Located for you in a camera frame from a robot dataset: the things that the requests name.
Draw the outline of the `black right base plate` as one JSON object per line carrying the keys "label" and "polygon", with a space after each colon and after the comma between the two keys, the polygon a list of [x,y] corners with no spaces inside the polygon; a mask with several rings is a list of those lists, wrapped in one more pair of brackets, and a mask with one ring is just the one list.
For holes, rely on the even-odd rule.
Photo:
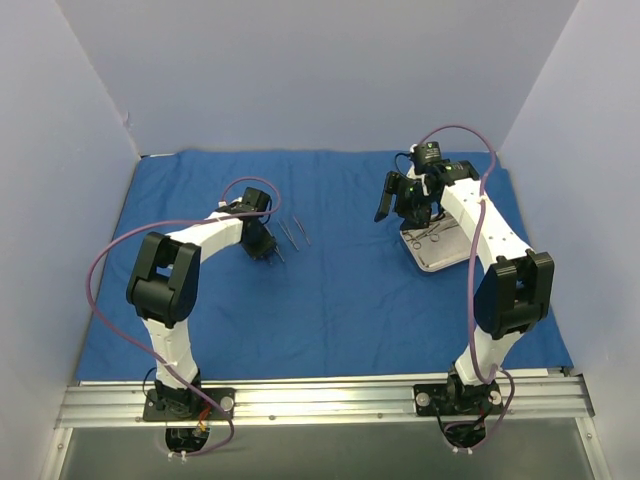
{"label": "black right base plate", "polygon": [[503,397],[496,382],[478,386],[446,383],[414,384],[415,412],[422,417],[481,416],[504,410]]}

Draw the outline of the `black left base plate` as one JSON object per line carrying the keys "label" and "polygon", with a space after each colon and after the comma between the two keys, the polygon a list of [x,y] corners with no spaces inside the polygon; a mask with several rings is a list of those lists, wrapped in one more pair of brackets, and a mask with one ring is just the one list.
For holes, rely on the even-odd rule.
{"label": "black left base plate", "polygon": [[203,392],[223,410],[220,412],[193,391],[178,390],[177,393],[159,393],[156,388],[146,392],[142,419],[145,422],[176,422],[187,420],[223,420],[225,415],[233,417],[236,390],[228,387],[204,388]]}

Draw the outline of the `steel forceps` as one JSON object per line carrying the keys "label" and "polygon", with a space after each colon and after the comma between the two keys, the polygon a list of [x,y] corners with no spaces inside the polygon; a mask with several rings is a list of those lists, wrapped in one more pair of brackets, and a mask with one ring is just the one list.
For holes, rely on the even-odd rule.
{"label": "steel forceps", "polygon": [[299,231],[301,232],[306,244],[308,246],[311,246],[312,245],[311,239],[310,239],[309,235],[307,234],[302,222],[299,220],[299,218],[296,215],[292,215],[292,217],[293,217],[293,220],[294,220],[296,226],[298,227]]}

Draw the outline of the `aluminium frame rail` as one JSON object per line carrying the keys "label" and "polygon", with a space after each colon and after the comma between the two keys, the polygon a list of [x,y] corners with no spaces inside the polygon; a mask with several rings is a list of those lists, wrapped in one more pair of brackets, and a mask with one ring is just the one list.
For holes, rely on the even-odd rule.
{"label": "aluminium frame rail", "polygon": [[[404,423],[418,421],[413,388],[439,384],[445,374],[298,378],[208,382],[231,388],[236,426]],[[509,420],[588,418],[594,415],[583,378],[558,370],[515,370],[498,381],[514,396]],[[82,382],[66,390],[59,428],[143,427],[145,392],[140,383]]]}

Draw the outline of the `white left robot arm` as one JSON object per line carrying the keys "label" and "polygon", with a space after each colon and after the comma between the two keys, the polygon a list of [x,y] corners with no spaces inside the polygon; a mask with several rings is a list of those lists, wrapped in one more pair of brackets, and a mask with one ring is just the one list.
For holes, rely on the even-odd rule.
{"label": "white left robot arm", "polygon": [[188,317],[194,309],[200,266],[223,249],[240,245],[253,260],[263,260],[277,243],[261,217],[272,200],[248,188],[219,206],[204,223],[169,234],[151,232],[141,244],[126,299],[149,332],[157,361],[157,397],[179,419],[194,417],[202,405],[200,370],[193,359]]}

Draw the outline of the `steel surgical scissors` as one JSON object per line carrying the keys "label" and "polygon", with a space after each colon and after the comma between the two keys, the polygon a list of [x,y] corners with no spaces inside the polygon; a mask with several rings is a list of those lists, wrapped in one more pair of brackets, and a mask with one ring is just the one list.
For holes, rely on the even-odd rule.
{"label": "steel surgical scissors", "polygon": [[406,230],[402,232],[402,237],[406,242],[407,246],[411,250],[420,250],[422,248],[422,241],[428,240],[431,242],[438,242],[439,235],[452,229],[455,227],[454,223],[433,223],[428,228],[425,229],[416,229],[416,230]]}

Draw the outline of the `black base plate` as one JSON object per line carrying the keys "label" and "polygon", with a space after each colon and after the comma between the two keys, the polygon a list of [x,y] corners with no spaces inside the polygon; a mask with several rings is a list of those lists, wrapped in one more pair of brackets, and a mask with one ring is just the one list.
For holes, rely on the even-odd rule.
{"label": "black base plate", "polygon": [[504,410],[503,397],[496,382],[478,386],[446,383],[414,384],[415,412],[422,417],[481,416]]}
{"label": "black base plate", "polygon": [[142,419],[145,422],[176,422],[187,420],[223,420],[225,415],[233,417],[236,390],[228,387],[204,388],[203,392],[223,410],[220,412],[193,391],[178,390],[177,393],[159,393],[156,388],[146,392]]}

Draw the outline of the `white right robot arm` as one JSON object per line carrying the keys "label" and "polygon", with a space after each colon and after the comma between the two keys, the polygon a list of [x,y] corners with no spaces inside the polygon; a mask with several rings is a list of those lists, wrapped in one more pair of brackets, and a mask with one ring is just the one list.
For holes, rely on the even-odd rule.
{"label": "white right robot arm", "polygon": [[468,272],[468,345],[455,361],[444,400],[469,411],[480,388],[493,382],[512,347],[549,313],[555,264],[534,251],[509,226],[486,192],[486,179],[467,161],[436,161],[405,173],[387,173],[374,216],[402,218],[405,230],[426,228],[438,206],[470,241],[469,265],[483,268],[481,282]]}

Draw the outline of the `stainless steel instrument tray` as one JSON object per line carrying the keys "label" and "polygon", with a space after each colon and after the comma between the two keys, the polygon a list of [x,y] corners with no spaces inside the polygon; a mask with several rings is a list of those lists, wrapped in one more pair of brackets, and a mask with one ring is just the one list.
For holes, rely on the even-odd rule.
{"label": "stainless steel instrument tray", "polygon": [[406,230],[400,231],[408,253],[423,272],[433,273],[469,260],[471,241],[461,226],[449,213],[445,213],[442,220],[431,224],[439,222],[454,223],[455,227],[442,232],[438,242],[423,240],[420,250],[411,250],[402,237],[402,232]]}

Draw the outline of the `steel tweezers long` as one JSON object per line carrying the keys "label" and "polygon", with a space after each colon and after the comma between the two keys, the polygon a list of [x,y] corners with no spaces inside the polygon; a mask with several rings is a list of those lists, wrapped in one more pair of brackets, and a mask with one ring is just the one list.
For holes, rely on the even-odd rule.
{"label": "steel tweezers long", "polygon": [[276,246],[274,247],[274,252],[276,253],[276,255],[278,256],[278,258],[281,260],[282,263],[285,263],[284,257],[282,255],[282,253],[280,252],[280,249]]}

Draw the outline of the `steel tweezers medium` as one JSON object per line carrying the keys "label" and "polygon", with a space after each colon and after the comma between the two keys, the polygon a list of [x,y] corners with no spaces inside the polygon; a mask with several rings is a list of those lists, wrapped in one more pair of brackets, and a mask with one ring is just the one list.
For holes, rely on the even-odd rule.
{"label": "steel tweezers medium", "polygon": [[299,252],[300,249],[294,239],[294,236],[290,230],[290,228],[288,227],[287,223],[284,220],[279,220],[278,221],[278,225],[280,226],[281,230],[283,231],[283,233],[285,234],[285,236],[287,237],[287,239],[289,240],[289,242],[291,243],[291,245],[293,246],[293,248]]}

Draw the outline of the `blue surgical cloth wrap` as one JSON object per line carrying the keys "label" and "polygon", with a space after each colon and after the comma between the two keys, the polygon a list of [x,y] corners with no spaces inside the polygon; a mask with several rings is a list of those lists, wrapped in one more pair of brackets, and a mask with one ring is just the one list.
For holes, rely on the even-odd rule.
{"label": "blue surgical cloth wrap", "polygon": [[[285,263],[239,246],[204,263],[189,317],[207,380],[337,377],[446,371],[467,344],[467,264],[421,271],[390,216],[376,223],[390,151],[185,151],[146,157],[134,173],[76,370],[80,381],[139,381],[150,338],[125,292],[142,238],[136,228],[201,219],[222,194],[275,186],[269,222]],[[292,215],[311,239],[308,246]],[[284,220],[300,249],[280,226]]]}

